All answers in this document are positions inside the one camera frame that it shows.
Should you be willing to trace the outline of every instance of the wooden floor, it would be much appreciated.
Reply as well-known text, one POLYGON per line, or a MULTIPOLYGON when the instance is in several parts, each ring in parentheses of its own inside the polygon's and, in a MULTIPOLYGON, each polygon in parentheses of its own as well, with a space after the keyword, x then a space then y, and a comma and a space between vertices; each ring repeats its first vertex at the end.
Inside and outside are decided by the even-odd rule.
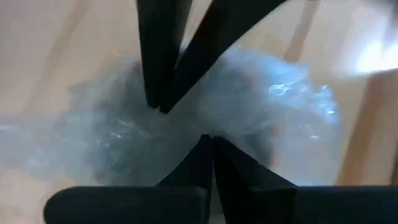
MULTIPOLYGON (((210 0, 194 0, 190 38, 210 0)), ((237 43, 309 67, 343 115, 339 184, 390 184, 397 149, 398 9, 392 1, 289 0, 237 43)), ((57 115, 71 86, 140 57, 134 0, 0 2, 0 118, 57 115)), ((40 223, 45 182, 0 164, 0 223, 40 223)))

